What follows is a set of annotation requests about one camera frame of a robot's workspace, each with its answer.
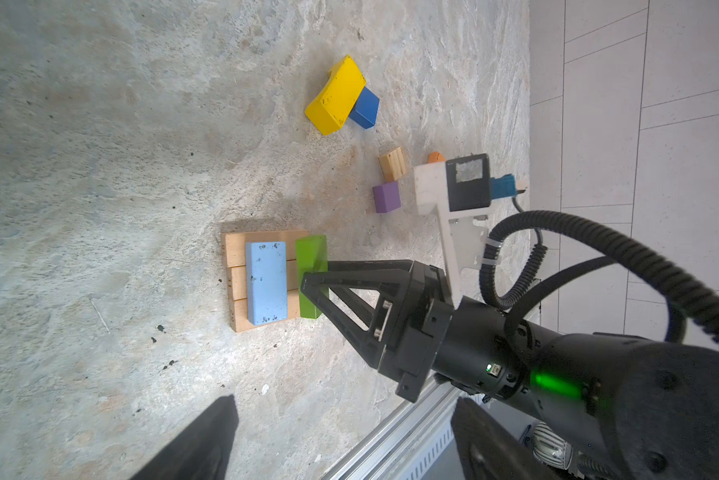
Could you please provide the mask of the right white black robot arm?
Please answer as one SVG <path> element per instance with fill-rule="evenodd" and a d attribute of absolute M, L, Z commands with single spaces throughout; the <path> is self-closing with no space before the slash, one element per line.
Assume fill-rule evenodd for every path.
<path fill-rule="evenodd" d="M 300 290 L 407 401 L 433 376 L 545 422 L 610 478 L 719 479 L 719 352 L 525 320 L 557 283 L 607 264 L 569 267 L 509 312 L 453 305 L 443 270 L 409 260 L 334 262 Z"/>

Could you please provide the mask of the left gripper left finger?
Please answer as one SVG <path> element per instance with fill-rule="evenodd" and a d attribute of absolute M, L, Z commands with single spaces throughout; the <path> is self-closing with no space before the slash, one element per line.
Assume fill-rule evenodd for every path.
<path fill-rule="evenodd" d="M 223 480 L 238 426 L 234 396 L 221 396 L 131 479 Z"/>

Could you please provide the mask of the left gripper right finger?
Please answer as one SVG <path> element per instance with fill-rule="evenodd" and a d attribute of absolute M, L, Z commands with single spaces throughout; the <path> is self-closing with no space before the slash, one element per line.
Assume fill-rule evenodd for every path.
<path fill-rule="evenodd" d="M 557 479 L 477 402 L 455 403 L 451 429 L 465 479 Z"/>

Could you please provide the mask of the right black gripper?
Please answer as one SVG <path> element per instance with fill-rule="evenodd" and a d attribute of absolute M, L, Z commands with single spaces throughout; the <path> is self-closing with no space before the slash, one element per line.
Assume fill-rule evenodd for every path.
<path fill-rule="evenodd" d="M 455 310 L 441 268 L 329 261 L 326 271 L 305 272 L 300 290 L 369 367 L 397 382 L 397 396 L 417 402 Z"/>

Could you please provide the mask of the light blue wood block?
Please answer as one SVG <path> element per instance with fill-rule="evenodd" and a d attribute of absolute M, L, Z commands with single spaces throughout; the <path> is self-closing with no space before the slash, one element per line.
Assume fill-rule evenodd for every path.
<path fill-rule="evenodd" d="M 261 326 L 287 316 L 286 244 L 245 244 L 248 320 Z"/>

